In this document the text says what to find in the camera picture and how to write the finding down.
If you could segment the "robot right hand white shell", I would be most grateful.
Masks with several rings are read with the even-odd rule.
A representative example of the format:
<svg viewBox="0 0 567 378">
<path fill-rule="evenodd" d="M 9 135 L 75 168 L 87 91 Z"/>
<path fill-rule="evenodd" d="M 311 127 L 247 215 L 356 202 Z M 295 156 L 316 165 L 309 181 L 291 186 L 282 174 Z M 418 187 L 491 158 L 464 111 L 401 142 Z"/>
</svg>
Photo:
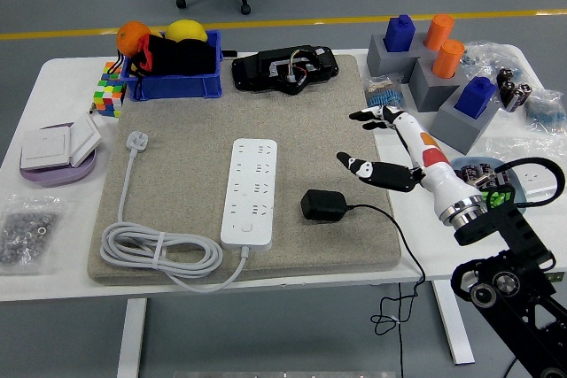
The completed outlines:
<svg viewBox="0 0 567 378">
<path fill-rule="evenodd" d="M 383 189 L 409 192 L 421 184 L 434 197 L 434 212 L 446 226 L 460 228 L 487 211 L 481 192 L 459 178 L 446 155 L 418 120 L 393 106 L 375 106 L 353 112 L 351 120 L 364 123 L 367 130 L 393 129 L 412 166 L 357 159 L 345 152 L 338 160 L 361 181 Z"/>
</svg>

